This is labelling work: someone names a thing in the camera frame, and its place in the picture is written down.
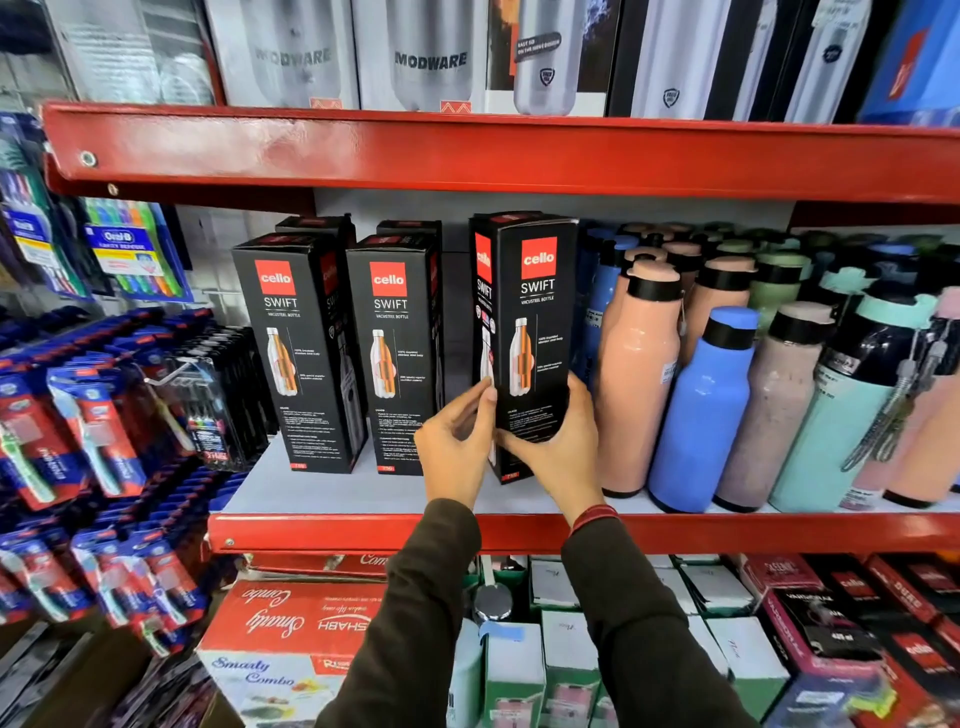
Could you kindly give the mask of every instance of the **hand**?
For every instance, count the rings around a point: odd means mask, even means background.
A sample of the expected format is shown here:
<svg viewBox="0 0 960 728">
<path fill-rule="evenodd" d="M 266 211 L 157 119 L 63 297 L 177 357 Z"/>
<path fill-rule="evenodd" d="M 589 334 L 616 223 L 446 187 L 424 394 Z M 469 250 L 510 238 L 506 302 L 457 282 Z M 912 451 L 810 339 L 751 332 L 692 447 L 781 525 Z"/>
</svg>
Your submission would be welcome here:
<svg viewBox="0 0 960 728">
<path fill-rule="evenodd" d="M 446 497 L 473 509 L 493 442 L 496 387 L 491 384 L 489 377 L 480 380 L 414 433 L 427 500 Z M 472 432 L 458 438 L 474 414 Z"/>
<path fill-rule="evenodd" d="M 591 505 L 605 503 L 597 481 L 597 427 L 587 386 L 575 375 L 566 377 L 570 404 L 560 430 L 545 443 L 521 440 L 503 429 L 500 445 L 530 466 L 571 526 Z"/>
</svg>

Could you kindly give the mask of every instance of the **red bracelet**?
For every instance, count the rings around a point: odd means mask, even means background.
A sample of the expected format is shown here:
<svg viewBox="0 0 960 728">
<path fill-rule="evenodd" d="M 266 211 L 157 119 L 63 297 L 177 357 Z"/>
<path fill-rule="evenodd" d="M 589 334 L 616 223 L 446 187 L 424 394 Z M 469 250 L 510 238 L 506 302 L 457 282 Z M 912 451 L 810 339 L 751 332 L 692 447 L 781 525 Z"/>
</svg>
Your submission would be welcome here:
<svg viewBox="0 0 960 728">
<path fill-rule="evenodd" d="M 576 521 L 573 522 L 573 527 L 570 529 L 570 535 L 572 536 L 591 521 L 618 518 L 620 517 L 617 515 L 616 511 L 613 510 L 612 506 L 609 506 L 606 503 L 597 503 L 596 505 L 591 505 L 586 511 L 577 517 Z"/>
</svg>

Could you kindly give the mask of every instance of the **cello swift bottle box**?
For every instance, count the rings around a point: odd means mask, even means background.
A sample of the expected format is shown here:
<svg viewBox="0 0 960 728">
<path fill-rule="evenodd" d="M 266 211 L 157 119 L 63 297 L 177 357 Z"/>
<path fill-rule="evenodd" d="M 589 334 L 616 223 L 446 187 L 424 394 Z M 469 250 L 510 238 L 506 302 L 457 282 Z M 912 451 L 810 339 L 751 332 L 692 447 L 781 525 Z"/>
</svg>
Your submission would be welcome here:
<svg viewBox="0 0 960 728">
<path fill-rule="evenodd" d="M 347 261 L 376 468 L 420 475 L 414 432 L 444 406 L 439 235 L 371 235 Z"/>
<path fill-rule="evenodd" d="M 261 235 L 233 249 L 293 470 L 349 473 L 367 439 L 359 352 L 339 268 L 348 217 L 328 235 Z"/>
<path fill-rule="evenodd" d="M 353 0 L 360 108 L 477 113 L 490 0 Z"/>
<path fill-rule="evenodd" d="M 603 116 L 620 0 L 490 2 L 487 113 Z"/>
<path fill-rule="evenodd" d="M 496 425 L 532 442 L 553 437 L 566 412 L 577 226 L 542 212 L 470 218 L 473 351 L 484 357 L 474 380 L 492 368 Z M 500 482 L 531 474 L 505 449 L 490 459 Z"/>
</svg>

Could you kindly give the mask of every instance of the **red shelf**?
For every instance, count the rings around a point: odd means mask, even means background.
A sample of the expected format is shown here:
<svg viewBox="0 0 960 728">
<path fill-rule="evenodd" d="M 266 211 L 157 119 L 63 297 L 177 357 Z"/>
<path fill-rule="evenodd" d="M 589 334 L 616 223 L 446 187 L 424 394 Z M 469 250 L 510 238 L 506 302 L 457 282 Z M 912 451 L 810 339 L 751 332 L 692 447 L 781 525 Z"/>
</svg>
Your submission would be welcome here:
<svg viewBox="0 0 960 728">
<path fill-rule="evenodd" d="M 181 202 L 195 185 L 254 185 L 269 209 L 289 197 L 276 187 L 960 203 L 956 130 L 64 102 L 42 115 L 61 188 L 170 185 Z"/>
</svg>

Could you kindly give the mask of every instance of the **product box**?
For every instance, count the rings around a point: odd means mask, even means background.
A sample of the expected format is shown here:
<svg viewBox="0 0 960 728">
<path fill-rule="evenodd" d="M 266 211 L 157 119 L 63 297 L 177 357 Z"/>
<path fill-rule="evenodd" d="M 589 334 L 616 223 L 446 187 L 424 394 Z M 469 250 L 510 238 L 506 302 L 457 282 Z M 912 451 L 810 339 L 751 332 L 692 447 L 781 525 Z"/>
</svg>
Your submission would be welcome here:
<svg viewBox="0 0 960 728">
<path fill-rule="evenodd" d="M 359 108 L 350 0 L 206 0 L 206 10 L 231 106 Z"/>
<path fill-rule="evenodd" d="M 353 0 L 360 108 L 483 111 L 490 0 Z"/>
<path fill-rule="evenodd" d="M 750 121 L 833 121 L 872 5 L 873 0 L 778 0 Z"/>
<path fill-rule="evenodd" d="M 860 110 L 861 124 L 960 126 L 960 4 L 905 3 Z"/>
<path fill-rule="evenodd" d="M 790 673 L 770 645 L 759 619 L 708 619 L 707 627 L 727 664 L 744 710 L 760 721 L 777 699 Z"/>
<path fill-rule="evenodd" d="M 807 563 L 823 579 L 841 611 L 858 622 L 907 619 L 907 613 L 883 583 L 850 554 L 809 554 Z"/>
<path fill-rule="evenodd" d="M 600 687 L 597 648 L 580 612 L 543 612 L 546 699 L 542 728 L 588 728 Z"/>
<path fill-rule="evenodd" d="M 385 591 L 238 581 L 196 652 L 245 725 L 313 721 L 343 684 Z"/>
<path fill-rule="evenodd" d="M 414 433 L 444 406 L 440 250 L 434 235 L 370 235 L 347 248 L 380 473 L 422 475 Z"/>
<path fill-rule="evenodd" d="M 580 599 L 561 562 L 530 560 L 530 606 L 533 609 L 580 609 Z"/>
<path fill-rule="evenodd" d="M 534 728 L 540 722 L 546 687 L 540 625 L 499 622 L 497 626 L 487 637 L 484 728 Z"/>
<path fill-rule="evenodd" d="M 921 622 L 933 622 L 941 613 L 960 614 L 956 567 L 936 554 L 874 554 L 867 569 Z"/>
<path fill-rule="evenodd" d="M 262 235 L 233 261 L 291 469 L 349 473 L 367 439 L 337 265 L 354 232 L 349 217 L 328 220 L 331 234 Z"/>
<path fill-rule="evenodd" d="M 745 120 L 776 6 L 776 0 L 625 3 L 607 115 Z"/>
<path fill-rule="evenodd" d="M 654 569 L 654 571 L 657 572 L 657 576 L 660 578 L 663 586 L 673 592 L 673 596 L 677 598 L 677 602 L 680 604 L 680 608 L 684 610 L 684 614 L 697 614 L 697 603 L 694 601 L 693 596 L 690 595 L 690 590 L 686 587 L 686 582 L 684 582 L 684 578 L 680 576 L 680 572 L 676 569 Z"/>
<path fill-rule="evenodd" d="M 496 426 L 532 442 L 553 437 L 566 412 L 577 225 L 540 212 L 470 218 L 474 381 L 493 377 Z M 500 447 L 491 464 L 503 483 L 531 474 Z"/>
<path fill-rule="evenodd" d="M 699 611 L 711 617 L 746 615 L 754 603 L 747 588 L 722 565 L 681 565 L 681 573 L 690 587 Z"/>
<path fill-rule="evenodd" d="M 603 116 L 620 0 L 490 0 L 487 113 Z"/>
<path fill-rule="evenodd" d="M 791 674 L 764 728 L 830 725 L 851 698 L 878 694 L 880 645 L 836 609 L 833 595 L 773 589 L 762 606 L 760 622 Z"/>
</svg>

